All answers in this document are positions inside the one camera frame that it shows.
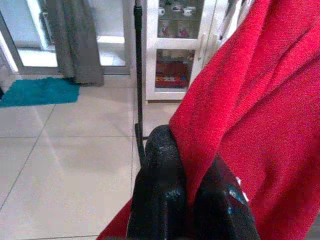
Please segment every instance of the blue rug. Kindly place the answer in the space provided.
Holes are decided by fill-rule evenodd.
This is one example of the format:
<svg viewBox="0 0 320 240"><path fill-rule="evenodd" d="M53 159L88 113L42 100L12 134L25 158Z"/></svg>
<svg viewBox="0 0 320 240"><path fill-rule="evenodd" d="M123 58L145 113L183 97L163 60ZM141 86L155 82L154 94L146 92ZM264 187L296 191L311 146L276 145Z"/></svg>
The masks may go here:
<svg viewBox="0 0 320 240"><path fill-rule="evenodd" d="M70 78L16 80L2 97L0 108L75 103L79 88Z"/></svg>

